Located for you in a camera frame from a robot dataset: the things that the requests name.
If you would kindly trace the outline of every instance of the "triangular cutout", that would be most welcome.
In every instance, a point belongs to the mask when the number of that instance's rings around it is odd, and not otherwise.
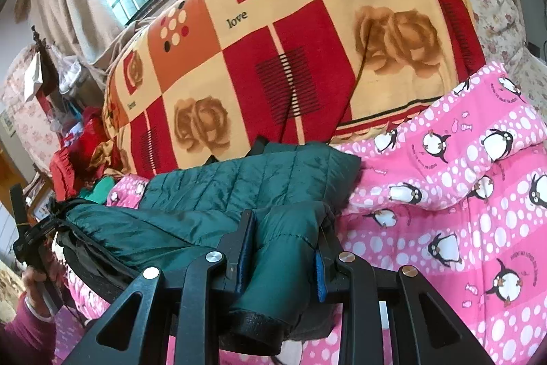
[[[118,351],[127,350],[141,301],[142,294],[132,294],[98,334],[97,343]]]
[[[425,293],[419,294],[419,303],[422,306],[424,319],[426,320],[427,333],[431,346],[435,349],[452,345],[461,339],[450,320],[442,313],[435,301]]]

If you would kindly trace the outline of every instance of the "green cloth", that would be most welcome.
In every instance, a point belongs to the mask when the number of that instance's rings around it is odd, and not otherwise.
[[[78,196],[80,198],[93,201],[94,203],[104,205],[108,198],[108,194],[110,193],[110,191],[113,189],[115,185],[116,185],[116,182],[114,181],[114,178],[103,177],[101,180],[99,180],[95,184],[92,190],[83,188],[82,190],[80,190],[80,194]]]
[[[136,271],[188,266],[253,209],[252,278],[232,310],[295,326],[315,280],[318,228],[353,188],[360,158],[325,144],[268,144],[265,153],[155,176],[138,209],[78,205],[67,220]]]

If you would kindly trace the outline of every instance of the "patterned blanket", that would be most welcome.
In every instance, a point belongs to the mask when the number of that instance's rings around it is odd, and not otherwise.
[[[127,48],[103,118],[147,178],[270,141],[352,141],[484,64],[469,0],[177,0]]]

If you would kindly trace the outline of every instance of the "orange square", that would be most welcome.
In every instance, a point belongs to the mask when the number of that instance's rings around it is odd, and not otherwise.
[[[221,51],[205,0],[178,0],[148,30],[150,57],[165,92]]]

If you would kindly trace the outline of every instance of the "red clothing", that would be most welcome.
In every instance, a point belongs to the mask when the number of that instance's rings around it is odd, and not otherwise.
[[[55,337],[55,322],[37,319],[28,309],[23,294],[15,319],[0,325],[0,362],[2,365],[51,365]]]

